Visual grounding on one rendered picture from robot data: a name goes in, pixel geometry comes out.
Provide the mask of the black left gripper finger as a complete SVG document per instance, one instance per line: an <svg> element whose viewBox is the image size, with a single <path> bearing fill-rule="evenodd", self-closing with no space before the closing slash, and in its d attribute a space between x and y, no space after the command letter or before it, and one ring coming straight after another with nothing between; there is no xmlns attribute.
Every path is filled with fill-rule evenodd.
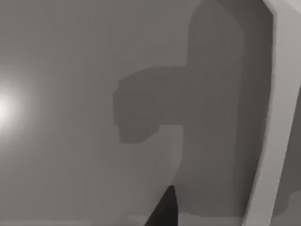
<svg viewBox="0 0 301 226"><path fill-rule="evenodd" d="M169 186L144 226L178 226L178 204L174 186Z"/></svg>

